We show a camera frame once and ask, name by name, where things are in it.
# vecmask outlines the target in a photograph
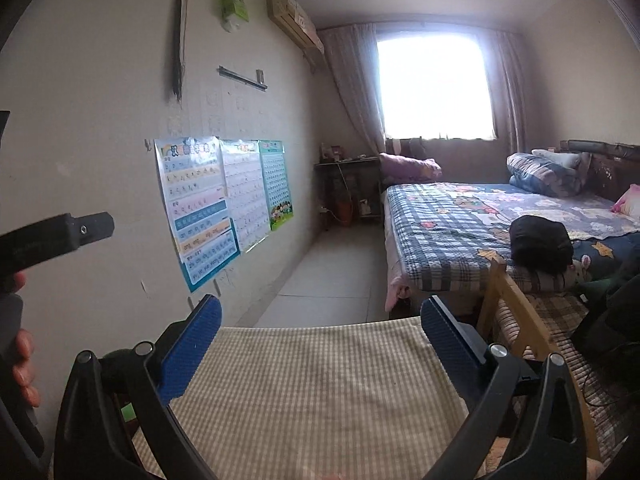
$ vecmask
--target beige curtain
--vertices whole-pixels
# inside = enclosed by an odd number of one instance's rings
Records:
[[[476,32],[476,36],[484,54],[496,136],[506,138],[510,153],[524,152],[527,118],[522,38],[512,32],[487,29]]]
[[[376,26],[348,25],[322,30],[318,35],[353,127],[373,153],[384,152]]]

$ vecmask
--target human hand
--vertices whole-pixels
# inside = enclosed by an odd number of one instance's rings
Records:
[[[26,277],[23,272],[17,272],[13,276],[13,283],[5,286],[6,292],[17,292],[23,288]],[[40,405],[40,393],[31,384],[35,378],[35,369],[31,361],[31,355],[35,350],[33,336],[30,332],[20,329],[15,336],[15,346],[22,360],[14,366],[14,379],[22,390],[22,396],[29,405],[37,408]]]

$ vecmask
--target blue pillow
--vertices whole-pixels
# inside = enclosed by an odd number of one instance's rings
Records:
[[[577,195],[582,189],[577,171],[542,156],[514,153],[507,159],[507,168],[513,175],[509,184],[532,193],[562,198]]]

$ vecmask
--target plaid blanket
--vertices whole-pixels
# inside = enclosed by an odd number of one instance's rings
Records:
[[[575,282],[564,275],[529,272],[511,261],[511,221],[475,196],[477,192],[509,194],[521,189],[505,184],[404,184],[387,190],[391,222],[402,272],[426,291],[482,292],[491,260],[501,256],[507,272],[524,292],[561,291]]]
[[[532,295],[527,296],[527,299],[558,345],[578,385],[583,389],[587,403],[599,406],[589,406],[589,412],[595,424],[602,462],[607,466],[622,446],[624,438],[630,433],[633,407],[629,402],[625,404],[624,401],[603,406],[614,400],[608,392],[615,391],[617,396],[623,396],[626,392],[621,391],[616,384],[608,383],[606,378],[596,370],[591,373],[591,365],[585,361],[569,339],[586,315],[587,309],[572,295]],[[511,311],[503,301],[500,301],[494,323],[494,339],[510,346],[519,332],[520,327],[511,315]],[[527,349],[524,357],[533,358],[531,350]]]
[[[467,415],[419,317],[222,327],[171,408],[224,480],[422,478]]]

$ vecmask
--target wooden headboard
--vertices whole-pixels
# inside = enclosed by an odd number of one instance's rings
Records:
[[[563,140],[561,152],[589,152],[586,190],[615,202],[631,184],[640,184],[640,146],[594,140]]]

